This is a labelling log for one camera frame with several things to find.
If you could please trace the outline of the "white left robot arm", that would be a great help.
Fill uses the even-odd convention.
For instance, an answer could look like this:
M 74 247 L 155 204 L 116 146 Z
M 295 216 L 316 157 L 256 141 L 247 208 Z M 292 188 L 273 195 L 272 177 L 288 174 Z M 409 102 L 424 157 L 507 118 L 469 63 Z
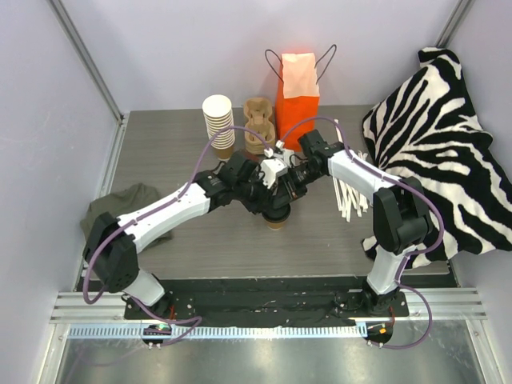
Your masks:
M 134 212 L 94 221 L 84 259 L 110 293 L 122 292 L 152 318 L 164 318 L 170 299 L 160 281 L 138 264 L 138 256 L 165 233 L 233 201 L 267 221 L 282 222 L 290 212 L 292 163 L 269 151 L 263 160 L 239 150 L 214 170 L 197 172 L 172 194 Z

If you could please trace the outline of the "black plastic cup lid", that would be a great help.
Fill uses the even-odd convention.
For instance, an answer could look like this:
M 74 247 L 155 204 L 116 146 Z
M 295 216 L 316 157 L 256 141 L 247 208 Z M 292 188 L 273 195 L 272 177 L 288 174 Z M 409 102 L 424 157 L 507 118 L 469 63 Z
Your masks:
M 291 212 L 290 204 L 282 206 L 280 208 L 269 208 L 262 212 L 262 216 L 268 222 L 279 223 L 284 222 L 288 219 Z

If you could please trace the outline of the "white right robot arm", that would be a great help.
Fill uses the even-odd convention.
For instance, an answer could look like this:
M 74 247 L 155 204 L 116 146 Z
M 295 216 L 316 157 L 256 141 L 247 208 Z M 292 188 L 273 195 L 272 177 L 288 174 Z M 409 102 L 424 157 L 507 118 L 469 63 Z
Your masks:
M 296 183 L 307 184 L 331 176 L 356 189 L 373 208 L 373 232 L 377 241 L 372 269 L 362 284 L 361 304 L 366 313 L 378 316 L 389 308 L 400 291 L 401 276 L 410 257 L 432 232 L 430 215 L 439 214 L 424 195 L 416 178 L 398 178 L 361 160 L 344 143 L 327 143 L 317 130 L 300 137 L 306 160 L 292 166 L 292 151 L 279 140 L 274 156 L 282 157 Z

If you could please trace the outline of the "brown paper coffee cup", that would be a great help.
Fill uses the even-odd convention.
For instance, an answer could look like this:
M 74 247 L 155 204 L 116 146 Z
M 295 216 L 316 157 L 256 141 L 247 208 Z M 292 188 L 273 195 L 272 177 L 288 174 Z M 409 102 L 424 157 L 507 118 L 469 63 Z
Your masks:
M 285 219 L 277 220 L 277 219 L 266 218 L 265 222 L 270 229 L 279 230 L 279 229 L 283 228 L 283 226 L 286 223 L 286 220 Z

